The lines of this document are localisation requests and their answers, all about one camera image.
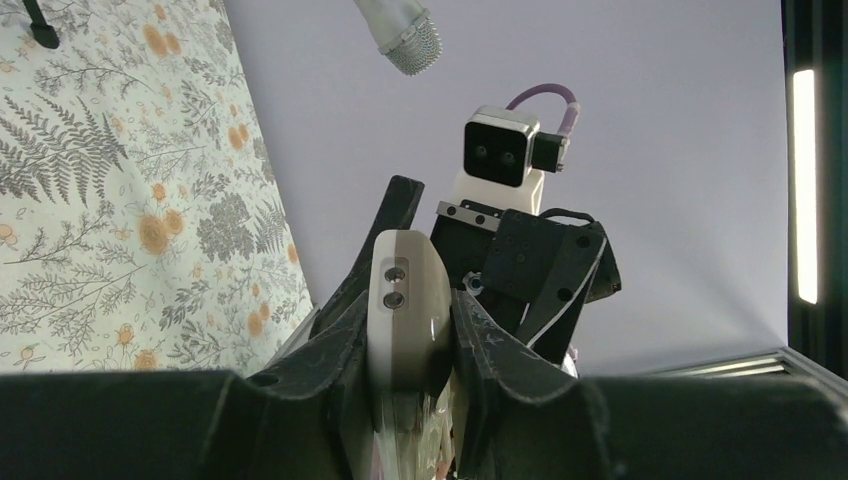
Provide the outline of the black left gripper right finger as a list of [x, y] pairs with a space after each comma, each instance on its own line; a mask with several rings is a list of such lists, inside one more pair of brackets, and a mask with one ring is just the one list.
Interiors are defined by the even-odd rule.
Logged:
[[843, 479], [847, 404], [800, 378], [574, 378], [452, 294], [463, 479]]

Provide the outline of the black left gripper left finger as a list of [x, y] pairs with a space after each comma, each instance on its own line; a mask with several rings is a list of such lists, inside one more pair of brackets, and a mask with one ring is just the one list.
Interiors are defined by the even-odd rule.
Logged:
[[266, 370], [1, 379], [5, 479], [365, 479], [366, 295]]

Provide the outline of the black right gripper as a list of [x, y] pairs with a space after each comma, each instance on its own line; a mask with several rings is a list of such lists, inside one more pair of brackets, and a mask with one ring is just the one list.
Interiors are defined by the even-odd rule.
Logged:
[[[314, 316], [309, 337], [329, 328], [369, 286], [377, 236], [408, 230], [425, 185], [391, 177], [348, 275]], [[464, 200], [442, 201], [431, 240], [452, 287], [477, 297], [507, 330], [545, 360], [559, 365], [585, 302], [622, 288], [608, 236], [584, 212], [551, 208], [538, 215]]]

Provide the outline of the white remote control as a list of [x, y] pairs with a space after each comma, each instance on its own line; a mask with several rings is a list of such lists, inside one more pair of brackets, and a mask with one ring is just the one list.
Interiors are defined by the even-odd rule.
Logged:
[[430, 239], [375, 241], [366, 319], [372, 425], [386, 479], [440, 479], [451, 462], [451, 287]]

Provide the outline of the grey microphone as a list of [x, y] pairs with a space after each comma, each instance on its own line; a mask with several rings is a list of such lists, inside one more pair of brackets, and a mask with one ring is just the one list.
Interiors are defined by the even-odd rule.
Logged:
[[402, 74], [413, 77], [441, 56], [441, 36], [431, 12], [416, 0], [354, 0], [378, 51]]

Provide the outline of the floral table mat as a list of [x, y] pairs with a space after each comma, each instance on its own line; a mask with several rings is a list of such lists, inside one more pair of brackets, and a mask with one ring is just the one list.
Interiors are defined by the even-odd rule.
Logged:
[[312, 309], [225, 4], [1, 5], [1, 370], [262, 370]]

